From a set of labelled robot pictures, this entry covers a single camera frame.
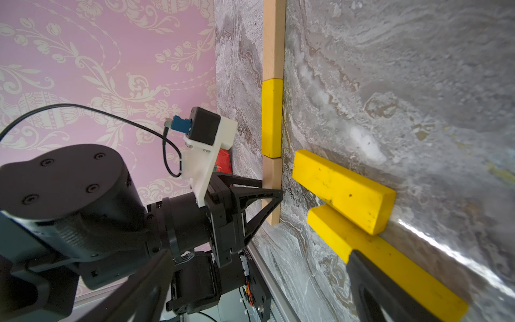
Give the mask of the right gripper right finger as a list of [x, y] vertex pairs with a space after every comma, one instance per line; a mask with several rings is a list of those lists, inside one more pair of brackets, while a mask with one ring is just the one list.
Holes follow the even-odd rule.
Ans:
[[438, 321], [386, 273], [358, 250], [346, 265], [360, 321]]

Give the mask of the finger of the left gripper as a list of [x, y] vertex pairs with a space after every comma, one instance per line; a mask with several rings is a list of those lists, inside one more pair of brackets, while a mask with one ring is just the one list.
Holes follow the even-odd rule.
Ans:
[[237, 246], [246, 247], [283, 200], [280, 189], [231, 188], [236, 219]]
[[233, 185], [246, 186], [252, 188], [262, 188], [262, 181], [254, 178], [240, 177], [233, 174], [219, 173], [219, 178], [228, 187]]

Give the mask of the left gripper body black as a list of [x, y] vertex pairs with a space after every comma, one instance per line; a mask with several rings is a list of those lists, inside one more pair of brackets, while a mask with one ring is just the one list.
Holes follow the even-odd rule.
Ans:
[[204, 198], [210, 221], [210, 244], [215, 262], [223, 268], [232, 263], [232, 256], [244, 247], [245, 224], [242, 213], [246, 207], [243, 186], [225, 173], [212, 173]]

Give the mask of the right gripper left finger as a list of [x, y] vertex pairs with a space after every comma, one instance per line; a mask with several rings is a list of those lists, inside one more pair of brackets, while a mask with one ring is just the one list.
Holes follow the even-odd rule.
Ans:
[[81, 321], [159, 321], [175, 264], [169, 250], [159, 251]]

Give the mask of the yellow block diagonal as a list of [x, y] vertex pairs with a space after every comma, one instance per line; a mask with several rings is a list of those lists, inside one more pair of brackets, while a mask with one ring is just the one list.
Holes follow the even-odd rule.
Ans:
[[270, 79], [262, 86], [262, 154], [281, 157], [283, 80]]

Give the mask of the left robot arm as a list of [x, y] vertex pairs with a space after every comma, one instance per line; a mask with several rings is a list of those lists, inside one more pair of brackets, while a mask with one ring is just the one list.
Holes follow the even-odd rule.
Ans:
[[122, 285], [84, 321], [159, 321], [245, 288], [261, 321], [272, 296], [248, 244], [282, 191], [213, 173], [206, 195], [143, 205], [122, 157], [68, 146], [1, 167], [1, 320], [61, 321], [80, 282]]

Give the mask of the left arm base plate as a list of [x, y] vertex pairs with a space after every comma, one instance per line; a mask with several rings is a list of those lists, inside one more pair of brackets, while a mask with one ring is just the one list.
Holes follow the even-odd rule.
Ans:
[[244, 299], [257, 312], [258, 321], [271, 318], [272, 295], [249, 248], [234, 254], [222, 268], [214, 262], [212, 251], [194, 252], [175, 269], [166, 310], [176, 315], [199, 313], [234, 290], [245, 291]]

